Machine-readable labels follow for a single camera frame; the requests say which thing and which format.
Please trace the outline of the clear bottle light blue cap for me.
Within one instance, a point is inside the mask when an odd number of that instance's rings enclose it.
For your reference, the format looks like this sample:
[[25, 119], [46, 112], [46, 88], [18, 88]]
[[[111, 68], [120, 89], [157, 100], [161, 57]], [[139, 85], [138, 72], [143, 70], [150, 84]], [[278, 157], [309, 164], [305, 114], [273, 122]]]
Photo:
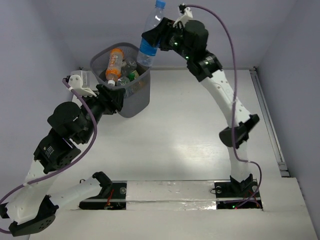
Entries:
[[164, 17], [165, 6], [166, 2], [164, 0], [157, 0], [155, 7], [145, 21], [139, 52], [137, 54], [137, 62], [147, 68], [153, 65], [157, 53], [159, 43], [157, 26]]

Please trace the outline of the clear bottle blue label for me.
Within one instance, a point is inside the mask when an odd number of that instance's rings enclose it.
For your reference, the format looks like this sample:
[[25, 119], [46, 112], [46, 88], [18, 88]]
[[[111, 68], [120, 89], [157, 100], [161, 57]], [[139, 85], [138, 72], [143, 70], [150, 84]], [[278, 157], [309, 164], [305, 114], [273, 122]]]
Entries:
[[122, 76], [117, 80], [116, 86], [117, 87], [125, 86], [125, 85], [129, 84], [130, 82], [131, 81], [128, 77]]

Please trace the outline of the long orange capped bottle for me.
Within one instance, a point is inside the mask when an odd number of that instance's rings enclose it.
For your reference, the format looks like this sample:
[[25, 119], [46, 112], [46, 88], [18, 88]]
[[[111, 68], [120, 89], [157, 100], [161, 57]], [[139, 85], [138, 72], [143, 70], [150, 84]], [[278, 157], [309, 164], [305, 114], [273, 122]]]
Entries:
[[110, 51], [108, 67], [105, 72], [107, 84], [115, 87], [118, 79], [121, 76], [122, 62], [124, 53], [119, 48], [114, 48]]

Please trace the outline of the green soda bottle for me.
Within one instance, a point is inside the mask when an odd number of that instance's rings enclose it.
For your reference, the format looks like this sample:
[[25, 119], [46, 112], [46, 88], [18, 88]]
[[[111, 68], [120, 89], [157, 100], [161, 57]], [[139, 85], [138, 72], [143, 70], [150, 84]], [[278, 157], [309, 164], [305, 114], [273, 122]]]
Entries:
[[131, 72], [127, 77], [130, 81], [134, 81], [136, 79], [136, 75], [133, 72]]

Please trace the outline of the orange juice bottle brown cap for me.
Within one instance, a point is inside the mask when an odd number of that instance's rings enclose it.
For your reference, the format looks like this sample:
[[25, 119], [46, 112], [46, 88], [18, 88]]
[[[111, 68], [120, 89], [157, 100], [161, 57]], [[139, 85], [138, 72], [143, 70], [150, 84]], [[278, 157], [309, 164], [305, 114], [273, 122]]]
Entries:
[[137, 81], [135, 83], [135, 90], [138, 92], [145, 87], [146, 83], [144, 81]]

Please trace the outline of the crushed clear bottle white cap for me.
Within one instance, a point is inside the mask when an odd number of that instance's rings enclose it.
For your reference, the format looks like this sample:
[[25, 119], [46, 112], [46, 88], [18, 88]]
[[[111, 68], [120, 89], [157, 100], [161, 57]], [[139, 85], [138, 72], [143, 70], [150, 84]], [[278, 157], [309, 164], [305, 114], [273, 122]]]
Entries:
[[133, 58], [126, 58], [121, 64], [121, 73], [130, 74], [137, 68], [137, 62]]

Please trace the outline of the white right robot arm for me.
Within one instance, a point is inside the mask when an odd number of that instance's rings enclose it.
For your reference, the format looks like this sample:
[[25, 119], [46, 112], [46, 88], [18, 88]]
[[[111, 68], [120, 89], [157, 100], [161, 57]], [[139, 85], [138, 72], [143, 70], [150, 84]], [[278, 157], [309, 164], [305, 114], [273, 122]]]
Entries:
[[141, 35], [142, 39], [161, 51], [174, 51], [183, 57], [189, 72], [219, 106], [227, 122], [219, 138], [229, 153], [230, 190], [235, 196], [242, 196], [253, 183], [247, 141], [250, 131], [260, 118], [243, 106], [237, 97], [236, 88], [229, 84], [222, 64], [207, 50], [209, 32], [205, 25], [193, 19], [188, 6], [181, 4], [179, 10], [181, 16], [177, 20], [164, 17], [156, 26], [147, 28]]

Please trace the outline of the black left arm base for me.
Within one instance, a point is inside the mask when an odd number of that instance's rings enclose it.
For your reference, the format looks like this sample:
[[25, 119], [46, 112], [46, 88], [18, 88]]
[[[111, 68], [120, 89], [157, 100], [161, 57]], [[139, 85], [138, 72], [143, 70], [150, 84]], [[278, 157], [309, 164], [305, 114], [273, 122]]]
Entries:
[[95, 172], [92, 177], [101, 185], [98, 195], [89, 197], [79, 203], [81, 210], [125, 210], [127, 201], [127, 182], [115, 181], [103, 173]]

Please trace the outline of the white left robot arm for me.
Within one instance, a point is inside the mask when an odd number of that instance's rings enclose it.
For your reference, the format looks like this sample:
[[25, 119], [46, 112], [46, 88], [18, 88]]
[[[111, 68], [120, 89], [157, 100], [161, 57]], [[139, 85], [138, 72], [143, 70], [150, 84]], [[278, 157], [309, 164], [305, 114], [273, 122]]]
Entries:
[[65, 170], [78, 163], [86, 154], [78, 145], [91, 148], [97, 138], [97, 125], [104, 114], [113, 115], [123, 108], [125, 89], [98, 84], [96, 91], [81, 74], [62, 80], [78, 98], [58, 105], [48, 118], [51, 129], [33, 154], [24, 183], [7, 193], [0, 201], [0, 216], [11, 220], [7, 234], [28, 236], [45, 230], [63, 208], [81, 201], [113, 196], [113, 183], [104, 172], [58, 194], [48, 194], [54, 181]]

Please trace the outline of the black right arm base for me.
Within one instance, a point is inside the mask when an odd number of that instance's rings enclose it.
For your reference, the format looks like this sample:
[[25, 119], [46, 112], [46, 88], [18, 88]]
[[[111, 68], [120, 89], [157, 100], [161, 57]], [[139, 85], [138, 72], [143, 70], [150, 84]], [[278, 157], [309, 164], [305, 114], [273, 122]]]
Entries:
[[235, 209], [262, 209], [262, 201], [259, 191], [254, 195], [258, 182], [250, 174], [242, 182], [232, 177], [229, 181], [218, 181], [210, 190], [216, 196], [216, 208], [218, 210]]

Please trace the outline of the grey mesh waste bin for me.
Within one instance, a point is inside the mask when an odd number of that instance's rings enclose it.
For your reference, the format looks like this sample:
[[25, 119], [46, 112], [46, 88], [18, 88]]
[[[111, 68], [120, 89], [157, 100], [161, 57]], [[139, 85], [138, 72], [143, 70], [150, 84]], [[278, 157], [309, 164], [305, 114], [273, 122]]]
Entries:
[[[139, 52], [139, 48], [137, 46], [128, 42], [119, 42], [102, 50], [91, 59], [90, 69], [95, 75], [97, 81], [99, 84], [103, 84], [110, 89], [118, 88], [117, 86], [108, 85], [105, 76], [105, 72], [109, 63], [110, 52], [115, 48], [121, 49], [125, 58], [136, 59]], [[134, 117], [143, 109], [145, 109], [150, 103], [151, 69], [138, 64], [136, 70], [139, 73], [139, 77], [121, 87], [125, 89], [125, 94], [123, 108], [119, 114], [124, 118]], [[136, 91], [136, 82], [139, 81], [144, 81], [146, 85], [140, 91]]]

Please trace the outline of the silver taped front rail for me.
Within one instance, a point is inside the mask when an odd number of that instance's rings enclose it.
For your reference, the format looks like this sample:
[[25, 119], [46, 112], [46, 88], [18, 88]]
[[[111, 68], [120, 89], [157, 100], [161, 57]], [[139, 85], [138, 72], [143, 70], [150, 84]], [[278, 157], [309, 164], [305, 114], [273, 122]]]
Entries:
[[215, 183], [203, 180], [129, 181], [126, 209], [129, 211], [216, 210]]

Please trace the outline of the metal rail right wall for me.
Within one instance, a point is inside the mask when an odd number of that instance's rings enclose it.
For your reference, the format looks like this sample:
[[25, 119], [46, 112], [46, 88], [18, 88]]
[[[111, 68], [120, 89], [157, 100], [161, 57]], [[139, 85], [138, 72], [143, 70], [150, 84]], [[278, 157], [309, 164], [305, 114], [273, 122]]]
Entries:
[[267, 133], [272, 145], [272, 149], [280, 171], [280, 175], [282, 178], [290, 178], [291, 175], [282, 153], [280, 142], [278, 140], [276, 130], [274, 128], [274, 124], [267, 106], [267, 102], [262, 90], [257, 70], [255, 68], [250, 69], [249, 73], [261, 108], [262, 116], [266, 125]]

